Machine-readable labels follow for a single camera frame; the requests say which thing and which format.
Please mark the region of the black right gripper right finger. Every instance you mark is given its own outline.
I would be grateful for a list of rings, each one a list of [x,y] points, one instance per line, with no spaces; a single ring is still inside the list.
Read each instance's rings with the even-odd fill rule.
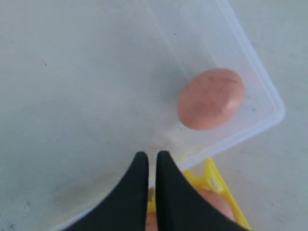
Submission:
[[[168,151],[156,160],[155,203],[160,231],[245,231],[185,179]]]

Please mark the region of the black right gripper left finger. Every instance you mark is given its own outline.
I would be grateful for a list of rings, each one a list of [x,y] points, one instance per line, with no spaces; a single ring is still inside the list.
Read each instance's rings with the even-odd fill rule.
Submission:
[[[144,231],[148,203],[149,161],[137,152],[122,179],[92,211],[67,231]]]

